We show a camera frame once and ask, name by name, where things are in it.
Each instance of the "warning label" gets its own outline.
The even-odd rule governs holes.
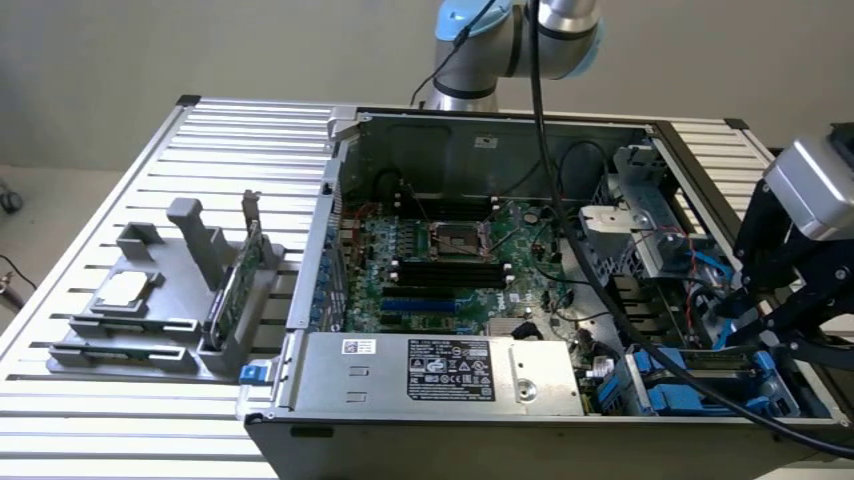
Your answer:
[[[410,340],[407,362],[413,400],[495,401],[490,342]]]

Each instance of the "motherboard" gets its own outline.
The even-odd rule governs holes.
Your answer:
[[[366,203],[346,220],[345,329],[508,335],[570,306],[552,209],[525,202]]]

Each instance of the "slotted aluminum platform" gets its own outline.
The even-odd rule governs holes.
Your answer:
[[[68,314],[82,311],[119,256],[114,241],[122,226],[153,222],[165,236],[178,236],[165,210],[175,196],[190,195],[203,202],[206,224],[242,240],[247,188],[263,192],[265,230],[290,250],[253,350],[255,357],[279,353],[330,158],[330,111],[210,98],[175,108],[0,337],[0,478],[275,478],[235,419],[237,386],[70,379],[50,376],[44,362],[48,345],[66,334]],[[768,151],[750,132],[722,120],[665,120],[742,214],[772,158]],[[846,322],[837,330],[850,335]]]

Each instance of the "wall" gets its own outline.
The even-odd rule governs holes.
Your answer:
[[[182,93],[405,103],[438,0],[4,0],[0,163],[123,169]],[[738,116],[764,140],[852,120],[849,0],[605,0],[608,38],[549,110]],[[506,80],[502,106],[529,108]]]

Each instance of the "floor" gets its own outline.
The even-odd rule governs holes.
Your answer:
[[[20,212],[14,215],[0,213],[0,253],[15,261],[36,284],[54,268],[122,173],[0,166],[0,178],[24,197]],[[4,268],[0,267],[0,273],[6,273]],[[30,295],[30,287],[20,279],[14,280],[14,286],[23,295]],[[12,313],[0,309],[0,333],[12,319]],[[796,465],[797,468],[781,469],[761,480],[854,478],[853,470],[849,470],[854,462],[802,462]]]

